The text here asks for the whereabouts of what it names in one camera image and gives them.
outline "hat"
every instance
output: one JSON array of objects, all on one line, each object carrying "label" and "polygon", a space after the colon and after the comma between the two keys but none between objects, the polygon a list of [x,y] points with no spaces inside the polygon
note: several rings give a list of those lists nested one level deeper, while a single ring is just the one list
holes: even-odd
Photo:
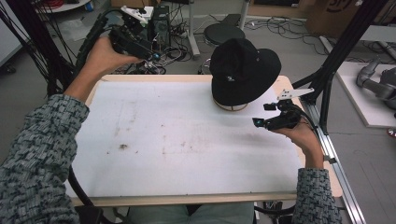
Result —
[{"label": "hat", "polygon": [[274,84],[280,60],[270,49],[256,49],[245,38],[233,38],[215,48],[210,61],[212,95],[221,105],[244,105]]}]

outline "floor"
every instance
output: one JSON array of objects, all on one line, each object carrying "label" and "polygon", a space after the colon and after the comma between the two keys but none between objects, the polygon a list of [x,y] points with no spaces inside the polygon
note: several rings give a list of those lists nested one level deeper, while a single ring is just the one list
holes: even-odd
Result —
[{"label": "floor", "polygon": [[[93,13],[88,13],[83,9],[75,9],[67,15],[61,13],[58,19],[67,21],[84,17],[84,24],[91,25],[101,10],[99,8]],[[201,17],[196,18],[195,22],[202,24],[204,28],[215,21],[211,17]],[[295,25],[300,22],[294,21],[293,23],[285,27],[289,27],[294,32],[306,33],[304,26]],[[166,66],[166,74],[197,74],[199,66],[210,58],[213,51],[212,47],[204,43],[202,31],[203,29],[199,29],[195,32],[201,57],[196,60],[171,63]],[[277,30],[271,26],[268,28],[258,21],[255,21],[255,26],[248,23],[245,33],[247,39],[257,49],[272,49],[278,54],[282,62],[281,75],[287,76],[291,82],[317,71],[327,57],[324,47],[314,37],[295,38],[297,35],[284,34],[281,29]],[[55,37],[54,41],[59,43],[59,38]],[[74,52],[77,52],[82,41],[68,40],[66,43]],[[384,59],[383,62],[394,63],[381,50],[374,52],[373,49],[364,46],[367,44],[359,43],[347,60],[367,62],[379,54]],[[0,116],[2,118],[0,120],[0,162],[6,158],[7,149],[13,137],[21,129],[24,115],[46,101],[46,82],[38,73],[30,57],[21,50],[10,62],[16,68],[16,73],[7,73],[5,69],[0,72]],[[364,126],[337,78],[333,80],[328,121],[332,143],[363,212],[365,222],[396,223],[396,193],[394,191],[396,189],[394,178],[396,176],[396,142],[394,138],[388,137],[383,129]],[[268,217],[261,216],[259,223],[271,223],[271,221]],[[347,217],[344,218],[344,223],[350,223]]]}]

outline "sleeve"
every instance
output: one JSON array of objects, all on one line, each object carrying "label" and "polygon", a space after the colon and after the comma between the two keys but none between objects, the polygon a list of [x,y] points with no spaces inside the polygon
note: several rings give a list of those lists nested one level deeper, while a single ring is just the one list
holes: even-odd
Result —
[{"label": "sleeve", "polygon": [[79,223],[64,181],[89,109],[53,95],[29,113],[0,167],[0,223]]},{"label": "sleeve", "polygon": [[292,223],[341,223],[339,210],[332,197],[328,170],[299,170]]}]

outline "computer tower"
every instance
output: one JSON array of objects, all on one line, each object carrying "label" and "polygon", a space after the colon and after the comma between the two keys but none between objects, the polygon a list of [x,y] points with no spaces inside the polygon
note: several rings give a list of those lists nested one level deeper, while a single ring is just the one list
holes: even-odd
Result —
[{"label": "computer tower", "polygon": [[154,49],[162,51],[171,46],[169,6],[154,8],[150,20],[150,31]]}]

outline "whiteboard surface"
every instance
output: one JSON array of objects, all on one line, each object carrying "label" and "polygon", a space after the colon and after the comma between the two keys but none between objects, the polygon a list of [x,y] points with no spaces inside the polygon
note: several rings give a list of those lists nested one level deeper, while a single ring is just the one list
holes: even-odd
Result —
[{"label": "whiteboard surface", "polygon": [[252,122],[279,114],[262,107],[276,102],[274,91],[229,112],[215,105],[210,88],[210,82],[100,83],[73,163],[88,196],[295,192],[302,166],[295,145]]},{"label": "whiteboard surface", "polygon": [[[375,97],[372,91],[358,87],[356,78],[359,71],[367,63],[343,63],[338,69],[338,77],[343,84],[349,99],[352,101],[361,119],[367,127],[388,128],[396,127],[394,118],[395,110],[390,109],[383,101]],[[379,64],[375,73],[371,77],[372,81],[379,82],[381,74],[386,69],[393,68],[394,65]]]}]

